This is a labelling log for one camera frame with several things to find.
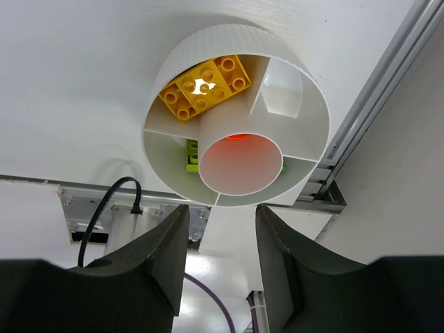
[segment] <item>white wall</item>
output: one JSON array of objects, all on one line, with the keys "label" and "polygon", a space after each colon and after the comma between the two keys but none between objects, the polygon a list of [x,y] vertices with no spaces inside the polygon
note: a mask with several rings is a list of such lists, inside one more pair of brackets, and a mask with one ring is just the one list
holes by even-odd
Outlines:
[{"label": "white wall", "polygon": [[320,239],[346,257],[444,254],[444,23],[337,178],[348,203]]}]

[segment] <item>compartment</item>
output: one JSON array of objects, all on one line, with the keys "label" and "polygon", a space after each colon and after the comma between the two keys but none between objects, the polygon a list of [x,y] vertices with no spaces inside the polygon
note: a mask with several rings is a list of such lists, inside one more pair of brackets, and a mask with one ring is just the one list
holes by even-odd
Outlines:
[{"label": "compartment", "polygon": [[[224,57],[219,57],[217,59],[219,59],[218,61],[220,62],[223,58]],[[214,108],[217,108],[218,112],[224,112],[224,110],[233,107],[242,109],[245,108],[248,111],[251,111],[254,108],[270,58],[261,57],[258,55],[239,55],[239,59],[244,66],[245,72],[250,78],[251,86],[240,93],[235,94],[234,96],[232,96],[233,94],[231,94],[231,91],[227,91],[227,89],[229,90],[228,87],[222,87],[222,94],[225,96],[226,93],[232,97],[205,112],[211,112]],[[191,89],[196,89],[196,87],[196,85],[190,86],[189,91],[191,91]],[[167,89],[163,89],[162,93],[165,95],[166,91]],[[213,94],[217,95],[218,90],[214,90]],[[190,97],[190,99],[194,104],[197,103],[194,97]],[[167,104],[165,104],[164,101],[157,96],[148,112],[144,130],[168,135],[177,135],[189,139],[198,139],[199,121],[201,115],[199,117],[193,117],[195,115],[194,112],[196,112],[196,110],[193,108],[193,110],[189,111],[189,120],[179,122],[176,119],[175,112],[172,111],[171,108],[169,108]]]},{"label": "compartment", "polygon": [[273,133],[273,139],[280,147],[283,156],[312,162],[320,160],[321,156],[316,153],[311,145],[306,130],[303,128],[304,124],[299,118],[269,113],[262,95],[259,95],[257,99],[253,115],[267,119]]},{"label": "compartment", "polygon": [[177,194],[204,205],[214,205],[218,194],[198,173],[186,172],[186,148],[169,135],[145,132],[145,152],[153,170]]},{"label": "compartment", "polygon": [[299,132],[304,134],[317,160],[327,146],[330,116],[327,103],[319,88],[306,76],[302,76],[304,98],[298,115]]},{"label": "compartment", "polygon": [[200,157],[199,174],[214,191],[244,196],[269,186],[280,174],[282,154],[261,135],[221,139]]},{"label": "compartment", "polygon": [[268,112],[297,118],[302,104],[301,73],[287,63],[271,59],[261,87]]}]

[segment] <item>green lego brick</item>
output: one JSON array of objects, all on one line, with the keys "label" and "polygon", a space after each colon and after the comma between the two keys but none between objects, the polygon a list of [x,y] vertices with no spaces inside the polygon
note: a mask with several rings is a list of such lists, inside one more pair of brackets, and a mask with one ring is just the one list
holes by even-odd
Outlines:
[{"label": "green lego brick", "polygon": [[187,139],[187,167],[186,172],[199,172],[198,156],[197,156],[197,141]]},{"label": "green lego brick", "polygon": [[188,164],[187,172],[199,172],[199,167],[197,165]]}]

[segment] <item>lego stud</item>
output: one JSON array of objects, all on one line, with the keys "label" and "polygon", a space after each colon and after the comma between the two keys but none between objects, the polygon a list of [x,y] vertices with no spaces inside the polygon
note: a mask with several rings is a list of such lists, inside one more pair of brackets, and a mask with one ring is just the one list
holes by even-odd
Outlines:
[{"label": "lego stud", "polygon": [[200,77],[205,81],[205,82],[212,82],[214,79],[214,74],[213,71],[211,69],[204,69],[202,71],[202,74],[200,75]]},{"label": "lego stud", "polygon": [[196,101],[196,107],[198,108],[198,109],[205,109],[205,107],[207,106],[207,102],[205,102],[205,100],[203,100],[203,99],[198,99],[197,101]]},{"label": "lego stud", "polygon": [[189,118],[189,106],[186,102],[182,102],[178,106],[178,118],[185,121]]},{"label": "lego stud", "polygon": [[213,95],[214,97],[216,97],[217,99],[222,99],[223,97],[225,97],[225,92],[223,91],[223,89],[215,89],[213,91]]},{"label": "lego stud", "polygon": [[242,90],[245,87],[245,80],[243,78],[235,78],[233,80],[233,88]]},{"label": "lego stud", "polygon": [[222,68],[224,71],[232,71],[236,67],[232,58],[224,58],[222,60]]},{"label": "lego stud", "polygon": [[189,156],[189,162],[191,164],[197,164],[198,163],[198,156],[197,156],[197,154],[191,154]]},{"label": "lego stud", "polygon": [[196,89],[196,86],[194,84],[194,81],[192,80],[186,80],[184,84],[182,85],[182,89],[184,89],[185,92],[192,93],[194,89]]},{"label": "lego stud", "polygon": [[168,90],[165,92],[164,100],[165,100],[168,104],[174,104],[175,102],[177,102],[177,100],[178,100],[178,96],[176,95],[176,91],[175,91],[173,88],[168,89]]},{"label": "lego stud", "polygon": [[200,85],[199,90],[200,90],[201,93],[206,94],[206,93],[209,92],[210,87],[209,87],[209,85],[204,83],[204,84]]}]

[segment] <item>cable connector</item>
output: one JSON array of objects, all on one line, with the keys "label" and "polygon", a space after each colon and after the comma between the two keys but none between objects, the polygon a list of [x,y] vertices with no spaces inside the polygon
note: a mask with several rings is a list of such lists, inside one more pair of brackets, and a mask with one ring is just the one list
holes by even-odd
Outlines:
[{"label": "cable connector", "polygon": [[133,208],[131,209],[131,214],[143,215],[143,213],[143,209],[137,203],[134,203]]}]

